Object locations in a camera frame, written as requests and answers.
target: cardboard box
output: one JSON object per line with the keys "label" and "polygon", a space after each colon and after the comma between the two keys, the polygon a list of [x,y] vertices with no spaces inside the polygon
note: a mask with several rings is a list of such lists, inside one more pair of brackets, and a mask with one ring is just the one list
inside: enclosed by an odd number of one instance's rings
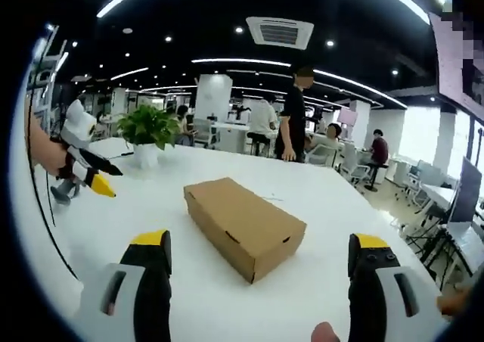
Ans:
{"label": "cardboard box", "polygon": [[230,178],[188,185],[191,218],[221,255],[249,282],[296,252],[306,224]]}

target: black ceiling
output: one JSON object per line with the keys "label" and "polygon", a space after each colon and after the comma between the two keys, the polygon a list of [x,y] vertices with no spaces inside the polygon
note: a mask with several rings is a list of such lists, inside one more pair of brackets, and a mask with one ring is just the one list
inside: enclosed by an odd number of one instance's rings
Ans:
{"label": "black ceiling", "polygon": [[[99,11],[110,0],[87,1]],[[413,1],[425,11],[439,11],[435,0]],[[315,28],[308,48],[300,51],[256,45],[246,23],[246,18],[251,16],[313,23]],[[236,26],[242,26],[244,33],[235,33]],[[124,34],[124,28],[131,28],[133,32]],[[166,43],[166,36],[173,40]],[[328,39],[335,41],[333,48],[325,45]],[[272,65],[191,63],[200,58],[308,62],[316,69],[382,92],[436,83],[436,49],[431,27],[397,0],[125,0],[98,19],[92,38],[80,39],[77,47],[70,48],[69,52],[58,79],[66,82],[87,73],[92,79],[79,83],[80,91],[86,84],[93,85],[89,89],[102,92],[120,83],[131,89],[174,86],[175,82],[178,86],[194,85],[194,77],[215,70],[290,74],[286,67]],[[109,80],[142,67],[149,70]],[[392,75],[393,69],[399,71],[398,76]],[[229,75],[234,86],[286,91],[290,84],[290,79],[278,76]],[[321,75],[315,79],[365,97],[373,95],[338,79]],[[321,85],[313,86],[307,95],[330,101],[348,98]],[[385,107],[395,107],[385,98],[374,99]]]}

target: ceiling air conditioner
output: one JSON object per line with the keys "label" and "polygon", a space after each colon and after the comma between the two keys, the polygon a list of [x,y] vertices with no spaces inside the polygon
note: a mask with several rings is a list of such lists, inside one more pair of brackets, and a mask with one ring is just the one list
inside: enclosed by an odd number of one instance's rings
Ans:
{"label": "ceiling air conditioner", "polygon": [[257,45],[277,45],[305,50],[308,47],[312,23],[282,18],[248,17],[250,34]]}

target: man in black shirt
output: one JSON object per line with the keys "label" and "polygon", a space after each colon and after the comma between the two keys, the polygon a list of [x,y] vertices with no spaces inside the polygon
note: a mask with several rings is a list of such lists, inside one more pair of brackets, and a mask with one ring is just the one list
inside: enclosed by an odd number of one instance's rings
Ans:
{"label": "man in black shirt", "polygon": [[301,67],[294,73],[294,84],[287,92],[275,141],[275,155],[278,159],[300,163],[304,161],[306,109],[303,89],[309,89],[313,82],[314,73],[310,66]]}

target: box lid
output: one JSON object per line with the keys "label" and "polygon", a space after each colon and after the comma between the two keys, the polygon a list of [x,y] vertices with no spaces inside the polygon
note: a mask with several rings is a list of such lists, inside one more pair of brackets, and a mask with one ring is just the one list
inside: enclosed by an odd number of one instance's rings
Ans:
{"label": "box lid", "polygon": [[185,187],[212,221],[256,258],[304,232],[306,224],[230,178]]}

